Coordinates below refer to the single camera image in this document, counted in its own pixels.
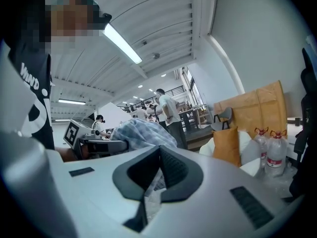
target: desk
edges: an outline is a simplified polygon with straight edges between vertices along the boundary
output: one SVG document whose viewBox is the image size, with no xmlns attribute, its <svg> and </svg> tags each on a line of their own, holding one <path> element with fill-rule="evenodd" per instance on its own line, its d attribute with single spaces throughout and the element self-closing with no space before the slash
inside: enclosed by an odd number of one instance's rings
<svg viewBox="0 0 317 238">
<path fill-rule="evenodd" d="M 189 114 L 189 116 L 190 116 L 190 114 L 193 114 L 193 117 L 192 118 L 190 117 L 190 119 L 194 119 L 195 126 L 198 129 L 199 127 L 198 127 L 198 121 L 197 121 L 197 110 L 196 109 L 195 110 L 194 109 L 190 109 L 190 110 L 187 110 L 187 111 L 179 113 L 180 118 L 185 123 L 186 131 L 189 131 L 189 130 L 192 129 L 187 114 Z"/>
</svg>

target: white wall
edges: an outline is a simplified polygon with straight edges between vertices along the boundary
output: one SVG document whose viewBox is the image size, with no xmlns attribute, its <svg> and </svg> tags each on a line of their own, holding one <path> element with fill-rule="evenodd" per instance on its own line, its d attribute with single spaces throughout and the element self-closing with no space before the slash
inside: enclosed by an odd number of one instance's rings
<svg viewBox="0 0 317 238">
<path fill-rule="evenodd" d="M 238 95 L 231 76 L 211 44 L 200 38 L 197 62 L 188 65 L 199 93 L 209 108 L 219 102 Z"/>
<path fill-rule="evenodd" d="M 290 0 L 217 0 L 211 34 L 246 92 L 280 80 L 288 117 L 302 116 L 301 50 L 310 31 Z"/>
<path fill-rule="evenodd" d="M 104 117 L 104 128 L 115 128 L 120 125 L 120 122 L 130 120 L 132 117 L 125 111 L 121 110 L 112 102 L 98 109 L 98 115 Z"/>
<path fill-rule="evenodd" d="M 81 122 L 83 125 L 91 127 L 94 121 L 84 121 Z M 68 122 L 66 123 L 53 123 L 52 128 L 53 128 L 53 139 L 54 139 L 54 145 L 57 147 L 63 147 L 63 148 L 70 148 L 68 144 L 65 144 L 66 142 L 64 141 L 64 134 L 65 131 L 67 130 L 68 127 Z"/>
</svg>

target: fluorescent light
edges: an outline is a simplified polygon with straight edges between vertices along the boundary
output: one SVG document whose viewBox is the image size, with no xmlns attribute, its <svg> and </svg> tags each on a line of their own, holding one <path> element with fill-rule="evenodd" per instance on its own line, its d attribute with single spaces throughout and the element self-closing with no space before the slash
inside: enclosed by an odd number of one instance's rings
<svg viewBox="0 0 317 238">
<path fill-rule="evenodd" d="M 70 101 L 70 100 L 64 100 L 64 99 L 59 99 L 58 102 L 69 103 L 69 104 L 78 104 L 78 105 L 85 105 L 86 104 L 86 102 L 82 102 L 82 101 Z"/>
<path fill-rule="evenodd" d="M 134 61 L 134 63 L 138 64 L 142 62 L 142 59 L 138 56 L 138 54 L 135 53 L 131 46 L 110 24 L 106 26 L 103 34 L 106 35 L 113 43 L 115 43 L 123 52 L 125 52 L 126 55 L 130 57 L 132 61 Z"/>
</svg>

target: blue-white fabric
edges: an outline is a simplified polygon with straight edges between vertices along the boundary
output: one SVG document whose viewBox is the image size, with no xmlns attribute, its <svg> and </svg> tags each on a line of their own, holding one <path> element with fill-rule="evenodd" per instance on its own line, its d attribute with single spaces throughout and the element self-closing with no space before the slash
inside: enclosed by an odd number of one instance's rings
<svg viewBox="0 0 317 238">
<path fill-rule="evenodd" d="M 176 147 L 177 143 L 161 125 L 153 121 L 133 118 L 113 130 L 110 140 L 126 140 L 129 151 L 147 146 L 165 145 Z"/>
</svg>

